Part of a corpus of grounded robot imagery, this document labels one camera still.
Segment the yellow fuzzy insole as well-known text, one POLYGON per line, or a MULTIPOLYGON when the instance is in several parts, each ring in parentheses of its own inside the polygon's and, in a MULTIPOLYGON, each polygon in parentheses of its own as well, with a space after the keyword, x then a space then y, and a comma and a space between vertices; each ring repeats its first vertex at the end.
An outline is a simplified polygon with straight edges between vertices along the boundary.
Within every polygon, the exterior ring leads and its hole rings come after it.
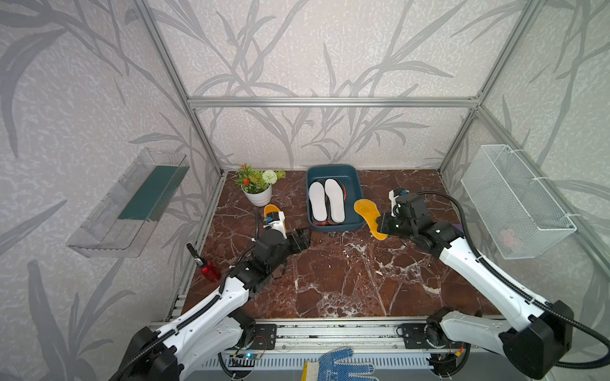
POLYGON ((269 216, 272 213, 279 213, 279 212, 281 212, 281 210, 277 206, 275 206, 273 204, 268 204, 264 208, 264 216, 265 217, 269 216))
POLYGON ((376 220, 381 217, 381 213, 376 203, 366 198, 359 199, 354 203, 354 211, 365 220, 374 238, 384 241, 388 237, 387 234, 378 231, 379 224, 376 220))

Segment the white insole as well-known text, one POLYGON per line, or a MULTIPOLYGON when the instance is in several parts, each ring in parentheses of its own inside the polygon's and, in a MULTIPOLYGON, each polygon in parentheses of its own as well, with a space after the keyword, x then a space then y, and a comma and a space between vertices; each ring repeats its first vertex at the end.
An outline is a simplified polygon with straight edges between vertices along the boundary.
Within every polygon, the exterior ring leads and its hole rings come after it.
POLYGON ((314 182, 308 189, 308 198, 311 206, 311 217, 315 223, 327 220, 326 192, 324 185, 314 182))
POLYGON ((346 218, 346 192, 336 179, 327 179, 324 187, 329 201, 330 220, 335 225, 342 224, 346 218))

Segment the red orange-edged insole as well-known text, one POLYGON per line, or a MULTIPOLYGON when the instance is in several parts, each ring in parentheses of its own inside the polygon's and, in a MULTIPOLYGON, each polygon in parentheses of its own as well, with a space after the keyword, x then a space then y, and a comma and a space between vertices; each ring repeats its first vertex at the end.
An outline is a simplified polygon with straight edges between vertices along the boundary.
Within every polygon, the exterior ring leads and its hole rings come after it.
MULTIPOLYGON (((316 182, 320 182, 322 185, 324 185, 326 180, 324 180, 323 182, 321 182, 321 181, 316 181, 316 182)), ((329 201, 328 201, 327 195, 326 195, 326 206, 327 206, 327 220, 325 222, 323 222, 323 223, 315 223, 315 222, 313 222, 315 225, 335 225, 330 220, 329 201)))

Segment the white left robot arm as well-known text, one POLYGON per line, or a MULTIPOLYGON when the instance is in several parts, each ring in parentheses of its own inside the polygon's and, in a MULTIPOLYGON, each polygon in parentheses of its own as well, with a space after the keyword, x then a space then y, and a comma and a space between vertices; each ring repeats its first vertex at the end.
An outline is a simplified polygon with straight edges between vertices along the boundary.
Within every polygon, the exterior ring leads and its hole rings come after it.
POLYGON ((287 259, 309 249, 312 230, 291 232, 283 214, 265 217, 265 231, 208 297, 157 330, 131 339, 112 380, 186 380, 207 360, 254 338, 254 320, 241 308, 265 288, 287 259))

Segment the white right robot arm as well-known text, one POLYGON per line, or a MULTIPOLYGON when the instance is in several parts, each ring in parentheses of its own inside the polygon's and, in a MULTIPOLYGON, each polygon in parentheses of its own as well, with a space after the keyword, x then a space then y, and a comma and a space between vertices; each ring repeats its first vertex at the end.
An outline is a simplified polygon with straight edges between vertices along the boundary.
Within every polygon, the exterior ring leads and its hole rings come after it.
POLYGON ((574 318, 572 309, 551 303, 515 281, 489 261, 473 244, 466 226, 436 222, 428 213, 424 193, 403 188, 389 192, 392 210, 378 214, 373 228, 380 234, 405 238, 441 260, 474 286, 503 316, 475 317, 453 310, 438 313, 430 325, 451 341, 474 344, 502 355, 522 374, 543 379, 552 368, 590 370, 608 366, 609 356, 586 362, 565 362, 573 332, 579 330, 609 345, 609 339, 574 318))

